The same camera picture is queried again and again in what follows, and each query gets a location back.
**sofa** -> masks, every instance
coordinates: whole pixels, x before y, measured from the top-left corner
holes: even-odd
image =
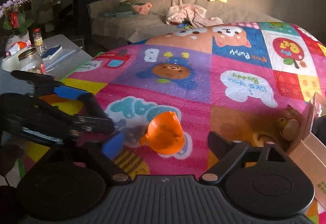
[[[224,24],[237,22],[280,22],[263,13],[246,10],[219,1],[208,0],[128,0],[131,3],[152,4],[150,13],[136,17],[104,17],[112,12],[122,0],[102,0],[88,5],[93,40],[108,50],[125,44],[139,42],[151,37],[183,31],[175,25],[165,23],[171,6],[195,4],[207,9],[206,17],[220,17]]]

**blue notebook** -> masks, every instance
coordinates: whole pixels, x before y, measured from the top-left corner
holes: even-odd
[[[51,60],[56,54],[58,54],[62,50],[62,46],[56,46],[54,48],[49,49],[42,55],[43,61]]]

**black ribbed plate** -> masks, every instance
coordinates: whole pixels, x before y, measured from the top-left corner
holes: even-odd
[[[60,222],[26,217],[22,224],[312,224],[305,216],[261,220],[230,205],[217,187],[198,183],[192,175],[137,176],[114,187],[105,201],[84,216]]]

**gold jar lid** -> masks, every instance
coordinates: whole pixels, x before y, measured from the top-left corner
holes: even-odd
[[[28,50],[24,51],[23,53],[19,54],[18,59],[19,59],[19,61],[21,61],[28,57],[33,57],[36,54],[36,52],[37,52],[36,48],[28,49]]]

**sofa armrest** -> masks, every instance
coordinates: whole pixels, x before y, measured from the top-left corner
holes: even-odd
[[[102,0],[88,5],[88,13],[91,19],[98,18],[102,13],[112,12],[119,6],[121,0]]]

